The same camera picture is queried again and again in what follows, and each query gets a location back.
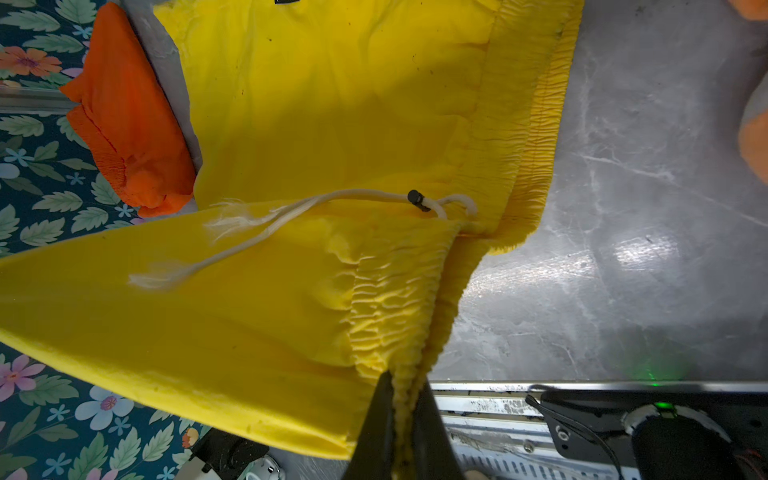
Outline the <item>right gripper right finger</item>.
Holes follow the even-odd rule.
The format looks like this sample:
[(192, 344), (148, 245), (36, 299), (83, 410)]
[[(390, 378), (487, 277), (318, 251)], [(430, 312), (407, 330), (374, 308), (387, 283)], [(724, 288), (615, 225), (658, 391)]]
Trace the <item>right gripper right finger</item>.
[(413, 413), (415, 478), (464, 480), (429, 383), (419, 393)]

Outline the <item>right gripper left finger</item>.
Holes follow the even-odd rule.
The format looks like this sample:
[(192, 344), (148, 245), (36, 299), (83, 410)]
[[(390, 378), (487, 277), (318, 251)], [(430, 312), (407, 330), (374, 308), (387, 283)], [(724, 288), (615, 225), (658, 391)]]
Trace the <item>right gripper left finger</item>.
[(392, 478), (395, 442), (393, 400), (392, 375), (387, 371), (379, 377), (343, 480)]

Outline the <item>yellow shorts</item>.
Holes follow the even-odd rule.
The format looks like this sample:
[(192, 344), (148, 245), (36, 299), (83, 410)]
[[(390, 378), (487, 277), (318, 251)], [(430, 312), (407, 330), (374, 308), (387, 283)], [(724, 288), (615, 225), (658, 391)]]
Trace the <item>yellow shorts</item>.
[(404, 437), (481, 258), (536, 230), (579, 1), (170, 1), (196, 212), (4, 259), (1, 340), (144, 405), (348, 459)]

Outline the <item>orange shorts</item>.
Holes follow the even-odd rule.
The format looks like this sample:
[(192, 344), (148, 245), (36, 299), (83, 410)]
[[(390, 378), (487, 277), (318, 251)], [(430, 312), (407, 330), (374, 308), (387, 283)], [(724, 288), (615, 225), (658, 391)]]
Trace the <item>orange shorts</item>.
[(61, 87), (67, 114), (118, 197), (144, 218), (193, 198), (196, 170), (182, 130), (124, 10), (96, 15), (82, 72)]

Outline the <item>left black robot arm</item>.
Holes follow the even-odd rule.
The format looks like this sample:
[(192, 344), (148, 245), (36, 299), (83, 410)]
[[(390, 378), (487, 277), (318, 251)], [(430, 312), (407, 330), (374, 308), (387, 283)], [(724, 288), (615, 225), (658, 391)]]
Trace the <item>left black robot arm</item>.
[(284, 480), (285, 470), (266, 445), (217, 429), (192, 447), (175, 480)]

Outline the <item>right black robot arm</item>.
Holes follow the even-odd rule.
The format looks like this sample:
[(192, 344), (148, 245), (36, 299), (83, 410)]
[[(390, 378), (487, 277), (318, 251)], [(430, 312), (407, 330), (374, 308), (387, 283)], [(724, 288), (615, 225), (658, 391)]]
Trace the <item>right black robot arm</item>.
[(348, 479), (763, 479), (763, 385), (435, 382), (396, 426), (383, 374)]

